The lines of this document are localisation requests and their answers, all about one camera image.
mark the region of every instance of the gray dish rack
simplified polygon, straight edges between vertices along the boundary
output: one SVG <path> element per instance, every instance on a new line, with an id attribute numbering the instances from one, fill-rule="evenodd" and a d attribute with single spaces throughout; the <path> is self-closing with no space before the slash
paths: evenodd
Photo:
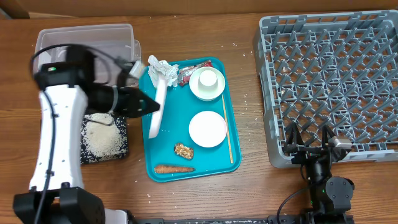
<path id="1" fill-rule="evenodd" d="M 269 160 L 282 152 L 286 128 L 319 146 L 323 125 L 346 136 L 343 161 L 398 160 L 398 11 L 263 17 L 254 37 L 264 97 Z"/>

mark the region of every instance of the wooden tabletop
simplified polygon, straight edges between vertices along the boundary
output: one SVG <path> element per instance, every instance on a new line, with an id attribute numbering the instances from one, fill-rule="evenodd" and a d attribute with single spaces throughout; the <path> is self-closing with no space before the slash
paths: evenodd
<path id="1" fill-rule="evenodd" d="M 276 169 L 268 160 L 264 111 L 252 39 L 261 17 L 141 16 L 0 21 L 0 222 L 20 223 L 15 194 L 26 193 L 39 149 L 38 90 L 28 73 L 42 29 L 130 23 L 142 58 L 217 57 L 225 65 L 243 154 L 233 173 L 159 184 L 146 173 L 141 119 L 130 119 L 128 158 L 83 166 L 85 189 L 106 208 L 128 209 L 139 218 L 237 218 L 275 215 L 279 205 L 306 183 L 299 169 Z M 356 223 L 398 223 L 398 162 L 334 165 L 333 175 L 350 178 Z M 308 194 L 292 199 L 283 213 L 309 207 Z"/>

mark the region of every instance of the blue tray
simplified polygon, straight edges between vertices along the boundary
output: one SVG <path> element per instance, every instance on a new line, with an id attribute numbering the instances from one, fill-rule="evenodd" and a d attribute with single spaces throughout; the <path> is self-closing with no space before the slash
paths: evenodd
<path id="1" fill-rule="evenodd" d="M 170 62 L 170 64 L 179 64 L 180 68 L 182 68 L 196 65 L 208 59 L 211 60 L 213 67 L 218 69 L 225 77 L 223 63 L 213 57 Z M 156 90 L 149 78 L 148 68 L 146 68 L 143 77 L 140 79 L 139 88 L 152 99 L 155 98 Z M 189 84 L 183 87 L 179 85 L 175 88 L 171 86 L 167 90 L 162 124 L 160 125 L 160 131 L 156 138 L 148 139 L 152 115 L 148 114 L 142 117 L 142 133 L 144 136 L 147 173 L 152 180 L 156 182 L 168 182 L 193 177 L 203 177 L 206 175 L 232 172 L 239 167 L 242 161 L 242 153 L 227 81 L 223 94 L 234 163 L 231 164 L 229 159 L 227 137 L 225 137 L 220 145 L 214 148 L 204 148 L 195 144 L 188 132 L 191 119 L 201 111 L 214 111 L 224 118 L 221 96 L 213 101 L 202 101 L 191 92 Z M 192 160 L 189 161 L 174 153 L 174 145 L 178 142 L 193 148 Z M 156 165 L 161 164 L 194 167 L 196 171 L 178 174 L 156 174 L 154 168 Z"/>

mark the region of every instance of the chopstick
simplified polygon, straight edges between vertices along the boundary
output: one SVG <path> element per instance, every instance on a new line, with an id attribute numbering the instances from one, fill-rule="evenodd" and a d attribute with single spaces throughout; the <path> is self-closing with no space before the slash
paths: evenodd
<path id="1" fill-rule="evenodd" d="M 228 127 L 228 119 L 226 117 L 224 95 L 222 95 L 222 99 L 223 99 L 223 109 L 224 109 L 224 117 L 225 117 L 225 123 L 226 123 L 226 136 L 228 138 L 229 158 L 231 159 L 231 164 L 233 164 L 234 159 L 232 158 L 231 140 L 229 139 L 229 127 Z"/>

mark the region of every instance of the white napkin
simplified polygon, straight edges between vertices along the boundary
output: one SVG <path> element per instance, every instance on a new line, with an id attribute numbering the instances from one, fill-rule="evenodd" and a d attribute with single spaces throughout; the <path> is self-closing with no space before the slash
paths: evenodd
<path id="1" fill-rule="evenodd" d="M 148 74 L 155 88 L 157 88 L 160 75 L 162 75 L 163 78 L 167 81 L 167 86 L 172 86 L 172 85 L 173 87 L 177 86 L 178 83 L 177 72 L 179 65 L 171 66 L 165 60 L 158 61 L 153 55 L 149 56 L 148 62 L 149 62 Z"/>

